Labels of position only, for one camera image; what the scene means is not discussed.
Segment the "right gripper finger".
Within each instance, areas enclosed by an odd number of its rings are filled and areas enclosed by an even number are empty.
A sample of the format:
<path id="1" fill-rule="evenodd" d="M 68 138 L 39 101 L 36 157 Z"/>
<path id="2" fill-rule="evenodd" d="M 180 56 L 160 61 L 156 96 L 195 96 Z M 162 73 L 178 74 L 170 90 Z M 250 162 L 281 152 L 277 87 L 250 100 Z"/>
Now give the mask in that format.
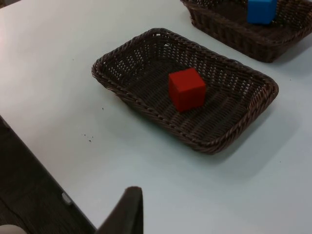
<path id="1" fill-rule="evenodd" d="M 137 186 L 128 187 L 96 233 L 142 234 L 143 215 L 142 189 Z"/>

